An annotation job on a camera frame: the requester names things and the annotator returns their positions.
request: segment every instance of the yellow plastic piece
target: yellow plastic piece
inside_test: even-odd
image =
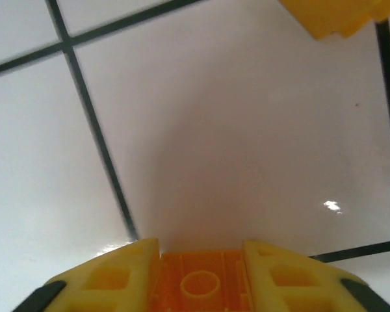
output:
[[[49,280],[67,286],[46,312],[147,312],[159,267],[157,239],[121,247]]]
[[[338,32],[349,37],[368,21],[386,20],[390,0],[280,0],[316,39]]]
[[[253,240],[244,242],[244,258],[255,312],[366,312],[339,283],[365,284],[351,273]]]
[[[164,253],[149,312],[250,312],[240,250]]]

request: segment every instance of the yellow block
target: yellow block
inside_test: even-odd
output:
[[[49,280],[67,285],[46,312],[147,312],[159,266],[157,239],[106,253]]]
[[[390,0],[280,0],[316,39],[331,33],[349,37],[368,21],[386,20]]]
[[[255,312],[367,312],[338,282],[357,276],[259,241],[244,242]]]

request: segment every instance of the floor tile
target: floor tile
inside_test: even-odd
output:
[[[361,277],[390,304],[390,252],[331,264]]]
[[[373,24],[317,42],[276,0],[214,0],[77,53],[143,237],[308,255],[390,240]]]
[[[58,0],[72,34],[109,23],[166,0]]]
[[[64,57],[0,77],[0,312],[126,242]]]
[[[57,39],[45,1],[0,0],[0,62]]]

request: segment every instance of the white tile floor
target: white tile floor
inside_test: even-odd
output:
[[[75,34],[160,2],[59,4]],[[56,40],[41,1],[0,16],[0,61]],[[374,25],[316,42],[276,0],[209,0],[76,53],[143,237],[308,255],[390,240]],[[127,241],[64,57],[0,77],[0,312]],[[335,265],[390,301],[390,253]]]

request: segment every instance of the yellow toy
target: yellow toy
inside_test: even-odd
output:
[[[390,16],[390,0],[280,0],[314,36],[331,33],[352,36],[368,21],[381,22]]]
[[[146,239],[55,276],[14,312],[390,312],[357,276],[248,240],[167,252]]]

